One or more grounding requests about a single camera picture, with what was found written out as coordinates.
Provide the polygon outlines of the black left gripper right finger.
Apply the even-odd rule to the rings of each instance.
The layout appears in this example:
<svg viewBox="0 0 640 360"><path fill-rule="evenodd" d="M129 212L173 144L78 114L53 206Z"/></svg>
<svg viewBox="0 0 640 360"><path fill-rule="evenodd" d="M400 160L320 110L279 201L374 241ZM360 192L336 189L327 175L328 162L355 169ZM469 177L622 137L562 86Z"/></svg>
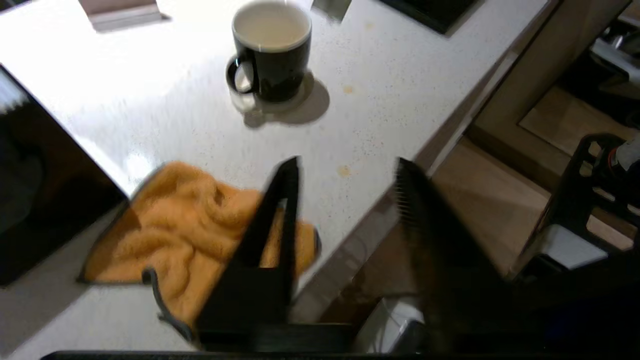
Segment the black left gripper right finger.
<svg viewBox="0 0 640 360"><path fill-rule="evenodd" d="M432 352L508 352L508 289L416 163L398 158L395 198Z"/></svg>

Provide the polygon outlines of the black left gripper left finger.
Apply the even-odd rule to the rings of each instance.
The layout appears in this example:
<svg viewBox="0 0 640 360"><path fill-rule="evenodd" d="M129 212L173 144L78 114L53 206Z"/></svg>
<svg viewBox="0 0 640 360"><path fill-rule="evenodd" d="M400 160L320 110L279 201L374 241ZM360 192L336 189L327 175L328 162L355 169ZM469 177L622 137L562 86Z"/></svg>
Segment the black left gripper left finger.
<svg viewBox="0 0 640 360"><path fill-rule="evenodd" d="M283 324L290 307L295 275L298 157L279 164L241 242L212 290L197 330L246 330ZM272 229L279 225L278 264L260 265Z"/></svg>

